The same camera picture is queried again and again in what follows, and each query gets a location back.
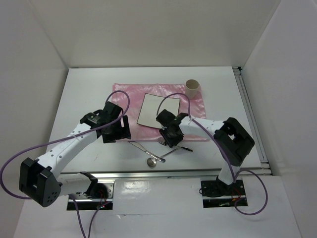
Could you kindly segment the silver fork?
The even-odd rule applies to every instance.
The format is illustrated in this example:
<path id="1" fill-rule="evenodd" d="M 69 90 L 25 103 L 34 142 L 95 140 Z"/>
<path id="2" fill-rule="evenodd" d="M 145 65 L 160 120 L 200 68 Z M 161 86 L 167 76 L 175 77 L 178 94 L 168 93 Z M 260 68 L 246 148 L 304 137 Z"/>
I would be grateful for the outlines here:
<path id="1" fill-rule="evenodd" d="M 161 145 L 167 146 L 167 142 L 166 142 L 162 137 L 160 137 L 160 138 L 158 139 L 158 143 L 160 143 Z M 184 146 L 178 146 L 178 145 L 176 145 L 175 147 L 180 148 L 180 149 L 183 149 L 183 150 L 186 150 L 186 151 L 189 151 L 189 152 L 193 152 L 192 149 L 187 148 L 187 147 L 184 147 Z"/>

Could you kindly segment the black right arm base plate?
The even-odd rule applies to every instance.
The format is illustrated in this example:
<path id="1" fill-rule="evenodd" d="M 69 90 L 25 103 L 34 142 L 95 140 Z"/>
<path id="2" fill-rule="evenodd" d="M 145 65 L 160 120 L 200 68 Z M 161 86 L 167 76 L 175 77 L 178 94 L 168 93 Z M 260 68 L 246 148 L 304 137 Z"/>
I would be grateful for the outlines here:
<path id="1" fill-rule="evenodd" d="M 248 206 L 244 184 L 237 180 L 229 188 L 221 188 L 215 180 L 201 181 L 199 194 L 202 196 L 204 208 L 224 208 Z"/>

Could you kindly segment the beige paper cup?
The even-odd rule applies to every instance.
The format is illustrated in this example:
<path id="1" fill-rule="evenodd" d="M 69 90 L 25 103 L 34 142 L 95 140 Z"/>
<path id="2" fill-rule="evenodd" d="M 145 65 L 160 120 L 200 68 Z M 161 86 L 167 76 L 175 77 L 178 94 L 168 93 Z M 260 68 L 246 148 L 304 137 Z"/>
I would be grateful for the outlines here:
<path id="1" fill-rule="evenodd" d="M 198 83 L 198 81 L 194 79 L 189 79 L 185 83 L 185 94 L 189 99 L 193 99 L 196 96 L 199 87 L 200 84 Z"/>

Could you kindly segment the white square plate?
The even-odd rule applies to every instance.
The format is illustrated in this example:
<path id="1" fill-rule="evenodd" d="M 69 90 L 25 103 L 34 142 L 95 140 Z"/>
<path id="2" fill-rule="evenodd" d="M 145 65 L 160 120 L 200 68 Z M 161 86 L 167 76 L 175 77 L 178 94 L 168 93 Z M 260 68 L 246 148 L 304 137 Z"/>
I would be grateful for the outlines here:
<path id="1" fill-rule="evenodd" d="M 137 119 L 137 124 L 151 128 L 161 128 L 161 125 L 156 121 L 156 117 L 157 110 L 163 99 L 164 97 L 162 96 L 156 96 L 146 93 Z M 177 115 L 179 111 L 179 106 L 179 98 L 166 98 L 163 101 L 159 112 L 166 109 L 174 115 Z"/>

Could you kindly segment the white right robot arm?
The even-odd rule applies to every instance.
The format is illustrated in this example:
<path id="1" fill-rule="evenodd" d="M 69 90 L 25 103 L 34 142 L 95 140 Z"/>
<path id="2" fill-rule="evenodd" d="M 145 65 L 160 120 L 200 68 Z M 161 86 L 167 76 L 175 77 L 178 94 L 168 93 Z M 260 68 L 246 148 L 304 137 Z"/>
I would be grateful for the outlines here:
<path id="1" fill-rule="evenodd" d="M 208 120 L 186 113 L 175 116 L 163 110 L 157 115 L 156 121 L 161 124 L 159 132 L 169 147 L 177 146 L 186 135 L 212 140 L 225 160 L 217 176 L 216 189 L 221 194 L 228 194 L 233 189 L 243 161 L 255 145 L 251 135 L 237 119 Z"/>

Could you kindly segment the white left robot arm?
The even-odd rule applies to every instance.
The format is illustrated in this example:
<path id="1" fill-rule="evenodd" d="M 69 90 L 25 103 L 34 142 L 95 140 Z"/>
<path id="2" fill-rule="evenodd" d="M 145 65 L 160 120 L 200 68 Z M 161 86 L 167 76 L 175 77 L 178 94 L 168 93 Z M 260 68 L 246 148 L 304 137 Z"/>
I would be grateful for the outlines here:
<path id="1" fill-rule="evenodd" d="M 102 110 L 84 115 L 70 139 L 57 144 L 37 159 L 25 159 L 20 166 L 19 190 L 42 207 L 53 204 L 59 196 L 81 193 L 87 198 L 106 195 L 106 187 L 88 172 L 62 175 L 63 169 L 99 137 L 104 143 L 131 137 L 128 117 L 123 108 L 106 102 Z"/>

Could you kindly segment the pink rose satin cloth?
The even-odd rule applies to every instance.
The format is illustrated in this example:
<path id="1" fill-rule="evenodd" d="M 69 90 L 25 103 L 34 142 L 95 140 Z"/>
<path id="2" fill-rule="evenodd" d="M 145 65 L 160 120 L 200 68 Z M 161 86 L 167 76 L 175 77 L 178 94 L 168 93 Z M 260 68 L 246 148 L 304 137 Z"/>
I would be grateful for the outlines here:
<path id="1" fill-rule="evenodd" d="M 159 133 L 160 128 L 151 128 L 147 126 L 141 126 L 137 124 L 137 119 L 140 113 L 142 102 L 146 93 L 156 96 L 166 97 L 173 93 L 184 93 L 184 84 L 114 84 L 112 87 L 113 91 L 124 91 L 128 96 L 129 100 L 123 93 L 115 93 L 111 97 L 111 102 L 128 111 L 128 116 L 131 138 L 135 141 L 156 141 L 161 137 Z M 174 95 L 169 98 L 179 98 L 180 106 L 179 113 L 187 113 L 188 107 L 190 107 L 190 114 L 196 118 L 206 118 L 206 110 L 202 94 L 200 91 L 197 92 L 196 96 L 187 101 L 185 96 Z M 163 103 L 164 99 L 159 105 L 157 112 Z"/>

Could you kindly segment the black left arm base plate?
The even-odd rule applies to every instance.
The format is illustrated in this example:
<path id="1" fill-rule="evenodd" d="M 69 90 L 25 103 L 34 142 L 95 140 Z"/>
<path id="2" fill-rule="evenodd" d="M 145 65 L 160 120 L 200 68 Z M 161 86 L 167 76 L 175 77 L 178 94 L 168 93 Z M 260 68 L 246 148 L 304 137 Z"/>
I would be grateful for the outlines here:
<path id="1" fill-rule="evenodd" d="M 74 195 L 79 211 L 96 211 L 113 209 L 114 181 L 105 180 L 98 184 L 93 195 L 84 193 Z"/>

